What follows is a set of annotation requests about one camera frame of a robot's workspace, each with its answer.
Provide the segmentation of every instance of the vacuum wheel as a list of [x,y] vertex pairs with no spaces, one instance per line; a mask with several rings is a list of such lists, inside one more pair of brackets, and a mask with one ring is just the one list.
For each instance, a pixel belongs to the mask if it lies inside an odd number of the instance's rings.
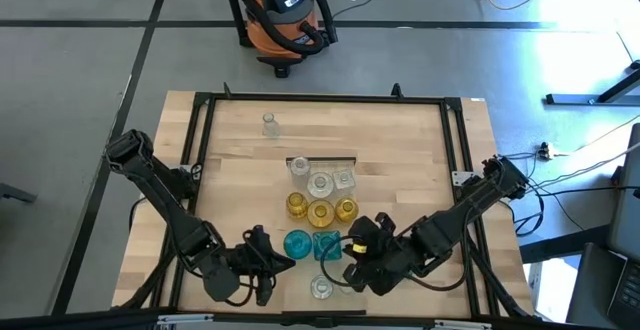
[[285,67],[274,67],[273,68],[273,73],[276,75],[277,78],[279,79],[284,79],[284,78],[288,78],[289,77],[289,73],[291,72],[291,67],[289,66],[285,66]]

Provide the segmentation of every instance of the metal stand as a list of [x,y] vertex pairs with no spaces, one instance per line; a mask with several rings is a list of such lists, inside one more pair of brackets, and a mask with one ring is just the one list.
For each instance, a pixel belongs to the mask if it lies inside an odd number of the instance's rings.
[[602,94],[547,94],[547,105],[590,105],[590,106],[640,106],[640,96],[626,95],[640,85],[640,60],[636,60],[629,68],[633,70],[619,83],[613,85]]
[[241,46],[253,47],[251,40],[249,40],[249,34],[247,33],[247,27],[244,24],[242,18],[242,11],[240,10],[240,2],[238,0],[229,0],[229,6],[231,7],[231,14],[233,15],[233,22],[238,32],[238,39]]
[[0,183],[0,198],[16,199],[25,203],[32,203],[36,201],[35,195],[3,183]]
[[610,225],[602,225],[576,233],[542,240],[520,247],[523,264],[533,264],[549,259],[581,253],[587,243],[607,247]]

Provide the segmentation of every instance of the concrete floor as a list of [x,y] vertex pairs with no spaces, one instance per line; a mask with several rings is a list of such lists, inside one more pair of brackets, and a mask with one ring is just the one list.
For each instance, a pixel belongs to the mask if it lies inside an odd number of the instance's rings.
[[[362,0],[329,1],[335,12]],[[144,20],[153,2],[0,0],[0,19]],[[342,28],[339,43],[296,67],[287,80],[273,78],[255,61],[254,50],[237,46],[233,29],[157,29],[126,129],[154,134],[167,90],[221,91],[226,81],[235,91],[386,95],[399,82],[409,96],[486,98],[502,153],[530,151],[542,141],[570,151],[640,111],[550,108],[541,99],[549,92],[595,93],[615,83],[630,56],[640,58],[640,22],[630,16],[638,9],[637,0],[534,0],[509,12],[477,0],[375,0],[340,19],[553,22],[557,29]],[[227,0],[165,0],[160,18],[229,20],[231,14]],[[31,206],[0,202],[0,317],[50,311],[142,32],[0,28],[0,181],[39,195]],[[628,133],[621,130],[606,146],[580,156],[538,164],[535,178],[620,152]],[[554,189],[606,182],[613,168]],[[110,178],[70,311],[109,307],[137,196],[132,184]],[[583,193],[561,200],[589,228],[608,221],[614,199]],[[537,200],[513,206],[525,216],[537,211]],[[542,228],[522,241],[576,230],[548,200]]]

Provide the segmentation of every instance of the wooden table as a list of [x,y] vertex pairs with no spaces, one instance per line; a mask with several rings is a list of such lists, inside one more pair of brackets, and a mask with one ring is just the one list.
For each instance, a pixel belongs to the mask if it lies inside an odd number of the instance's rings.
[[[167,94],[155,136],[155,155],[167,163],[179,163],[194,93]],[[487,106],[482,99],[462,99],[469,147],[475,170],[491,157],[495,144]],[[275,114],[281,127],[278,139],[262,135],[262,115]],[[462,164],[450,116],[458,164]],[[437,106],[332,102],[273,102],[218,100],[200,188],[196,215],[210,221],[227,246],[242,241],[241,234],[262,224],[277,252],[284,253],[283,239],[291,230],[317,231],[306,221],[291,220],[285,199],[293,191],[285,158],[291,156],[355,156],[356,199],[360,214],[371,218],[384,211],[403,229],[422,215],[453,204],[450,173]],[[194,146],[195,158],[197,146]],[[518,243],[508,209],[500,204],[483,216],[491,262],[498,278],[525,310],[532,312]],[[332,224],[330,230],[346,234],[348,225]],[[124,255],[113,304],[126,301],[156,265],[165,224],[146,202],[138,206]],[[330,274],[339,277],[349,258],[327,262]],[[459,247],[452,259],[430,274],[434,285],[450,284],[462,272]],[[310,281],[320,274],[310,255],[278,275],[278,285],[267,306],[252,299],[241,308],[212,301],[200,279],[184,277],[179,309],[237,313],[280,314],[288,311],[366,310],[385,317],[468,318],[465,286],[450,292],[433,292],[404,281],[383,297],[366,289],[344,294],[338,287],[327,300],[310,293]],[[172,270],[165,281],[161,304],[167,304]],[[488,313],[482,276],[476,269],[480,307]],[[240,301],[245,288],[232,300]]]

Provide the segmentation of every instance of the glass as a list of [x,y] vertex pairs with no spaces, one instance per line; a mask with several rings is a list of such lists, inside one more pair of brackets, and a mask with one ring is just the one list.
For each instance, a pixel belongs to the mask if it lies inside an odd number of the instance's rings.
[[262,135],[269,138],[277,138],[280,136],[280,125],[272,113],[262,115],[262,121],[264,122],[262,126]]

